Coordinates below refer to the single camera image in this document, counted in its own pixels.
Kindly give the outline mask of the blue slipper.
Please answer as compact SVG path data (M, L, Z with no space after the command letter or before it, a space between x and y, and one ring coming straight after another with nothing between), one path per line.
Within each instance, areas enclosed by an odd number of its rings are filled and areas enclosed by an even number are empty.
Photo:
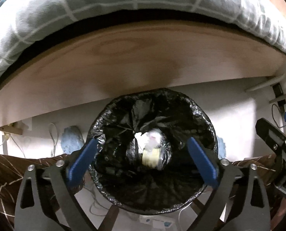
M61 148L63 153L71 154L80 150L84 145L84 139L77 126L69 126L64 129L61 137Z

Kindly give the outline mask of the yellow plastic food tub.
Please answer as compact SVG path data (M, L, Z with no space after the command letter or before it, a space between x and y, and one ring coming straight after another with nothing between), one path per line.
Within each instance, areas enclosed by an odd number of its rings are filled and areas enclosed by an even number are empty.
M161 170L163 167L163 149L144 148L142 153L142 164L149 168Z

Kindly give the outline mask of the grey checked bed sheet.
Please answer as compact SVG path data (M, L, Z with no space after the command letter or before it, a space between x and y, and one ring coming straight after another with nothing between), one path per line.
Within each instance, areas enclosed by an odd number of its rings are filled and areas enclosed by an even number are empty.
M0 77L36 41L119 10L170 9L233 23L286 54L286 18L270 0L6 0L0 7Z

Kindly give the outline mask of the black-lined trash bin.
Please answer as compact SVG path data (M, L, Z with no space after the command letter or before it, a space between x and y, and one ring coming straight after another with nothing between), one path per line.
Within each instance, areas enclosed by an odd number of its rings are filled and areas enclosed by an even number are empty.
M189 138L218 156L208 116L191 98L170 89L113 99L96 117L87 138L98 141L89 167L97 190L137 214L174 212L205 190L188 151Z

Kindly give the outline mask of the wooden bed frame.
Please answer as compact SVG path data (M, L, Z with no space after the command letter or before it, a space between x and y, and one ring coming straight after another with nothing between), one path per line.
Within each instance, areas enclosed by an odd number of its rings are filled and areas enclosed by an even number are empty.
M122 94L286 71L286 54L249 33L195 22L98 30L37 55L0 85L0 127Z

